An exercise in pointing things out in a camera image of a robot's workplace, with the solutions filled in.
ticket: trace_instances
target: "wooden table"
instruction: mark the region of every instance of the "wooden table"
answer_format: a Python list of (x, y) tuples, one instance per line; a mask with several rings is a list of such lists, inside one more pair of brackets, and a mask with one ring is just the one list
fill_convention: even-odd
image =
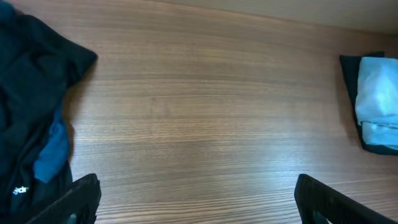
[(97, 223), (300, 223), (307, 173), (398, 220), (398, 157), (359, 147), (339, 54), (393, 37), (136, 0), (13, 0), (99, 55), (68, 95)]

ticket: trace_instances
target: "blue cloth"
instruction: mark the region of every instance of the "blue cloth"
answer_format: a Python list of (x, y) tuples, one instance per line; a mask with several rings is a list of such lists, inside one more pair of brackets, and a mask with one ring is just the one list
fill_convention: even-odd
[(0, 19), (8, 19), (15, 16), (15, 10), (12, 4), (0, 0)]
[(34, 177), (48, 183), (63, 167), (69, 156), (68, 129), (62, 119), (62, 102), (57, 106), (49, 130), (49, 141), (34, 162)]
[(366, 144), (398, 149), (398, 60), (363, 57), (355, 111)]

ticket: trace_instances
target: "black folded cloth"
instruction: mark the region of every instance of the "black folded cloth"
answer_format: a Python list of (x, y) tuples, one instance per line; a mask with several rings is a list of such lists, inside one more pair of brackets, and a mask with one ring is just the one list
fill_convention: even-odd
[(96, 58), (33, 16), (0, 21), (0, 219), (72, 182), (68, 164), (49, 184), (32, 165), (57, 105)]
[(362, 57), (384, 57), (384, 52), (374, 52), (365, 56), (347, 56), (340, 55), (340, 63), (343, 69), (344, 81), (348, 90), (348, 96), (351, 101), (353, 108), (353, 116), (358, 131), (359, 140), (361, 141), (362, 148), (369, 152), (373, 152), (380, 155), (398, 155), (398, 150), (390, 149), (386, 146), (373, 146), (366, 144), (362, 138), (362, 126), (358, 124), (355, 113), (355, 100), (358, 94), (358, 75), (359, 65)]

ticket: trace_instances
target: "white logo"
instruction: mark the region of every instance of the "white logo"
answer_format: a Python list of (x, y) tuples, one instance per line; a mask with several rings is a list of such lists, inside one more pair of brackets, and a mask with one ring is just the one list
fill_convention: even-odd
[(26, 193), (26, 191), (29, 190), (28, 187), (16, 187), (14, 191), (12, 192), (14, 195), (20, 194), (20, 193)]

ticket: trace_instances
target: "stack of folded clothes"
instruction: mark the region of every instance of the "stack of folded clothes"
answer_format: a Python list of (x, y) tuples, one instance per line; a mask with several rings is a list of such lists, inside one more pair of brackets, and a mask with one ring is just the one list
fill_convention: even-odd
[(363, 149), (398, 155), (398, 60), (375, 52), (340, 62)]
[(0, 0), (0, 223), (72, 183), (63, 97), (97, 55)]

